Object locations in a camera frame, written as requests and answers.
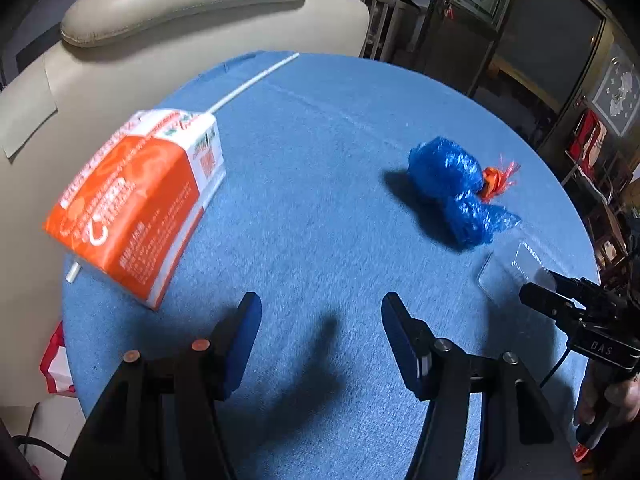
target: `blue table surface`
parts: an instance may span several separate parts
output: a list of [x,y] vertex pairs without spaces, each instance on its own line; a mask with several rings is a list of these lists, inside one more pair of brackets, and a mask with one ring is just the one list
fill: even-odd
[[[206,110],[287,55],[220,64],[159,107]],[[160,311],[91,272],[63,282],[68,359],[86,414],[125,351],[172,354],[207,336],[249,290],[262,298],[262,324],[240,388],[217,405],[240,479],[404,478],[428,404],[402,384],[380,321],[386,292],[467,352],[516,352],[538,380],[561,355],[565,338],[549,320],[497,307],[478,287],[482,263],[507,235],[459,251],[404,174],[409,150],[436,136],[483,166],[519,162],[517,184],[498,202],[559,270],[597,280],[564,190],[484,108],[395,66],[303,54],[216,115],[228,174]],[[583,371],[571,355],[544,390],[567,429]],[[473,476],[478,397],[461,479]]]

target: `human hand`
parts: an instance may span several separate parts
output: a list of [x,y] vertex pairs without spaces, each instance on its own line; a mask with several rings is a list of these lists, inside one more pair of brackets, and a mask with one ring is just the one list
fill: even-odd
[[[603,377],[610,368],[593,360],[589,360],[584,372],[580,395],[574,411],[574,426],[591,424],[595,419],[595,406],[604,389]],[[612,421],[612,426],[619,426],[631,422],[640,411],[640,383],[638,377],[620,383],[610,384],[604,390],[605,398],[614,406],[620,407],[620,413]]]

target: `qr code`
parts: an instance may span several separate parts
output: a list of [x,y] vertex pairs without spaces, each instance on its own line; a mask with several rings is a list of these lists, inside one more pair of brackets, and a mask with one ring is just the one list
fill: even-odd
[[209,178],[213,168],[216,167],[216,159],[213,157],[213,150],[211,147],[209,147],[209,149],[200,157],[200,165],[202,167],[202,171],[204,171],[204,176]]

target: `black handle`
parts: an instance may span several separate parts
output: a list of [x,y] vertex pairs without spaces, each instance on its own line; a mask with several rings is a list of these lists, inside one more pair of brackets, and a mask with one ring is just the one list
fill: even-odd
[[618,416],[620,408],[609,403],[604,396],[600,397],[594,407],[596,418],[591,424],[581,424],[575,430],[575,438],[588,449],[598,445],[600,437],[607,431],[609,424]]

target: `orange tissue package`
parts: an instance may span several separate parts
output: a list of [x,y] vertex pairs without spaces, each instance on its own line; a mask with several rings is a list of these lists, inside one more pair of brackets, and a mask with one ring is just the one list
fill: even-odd
[[212,114],[137,112],[66,188],[44,230],[157,310],[225,173]]

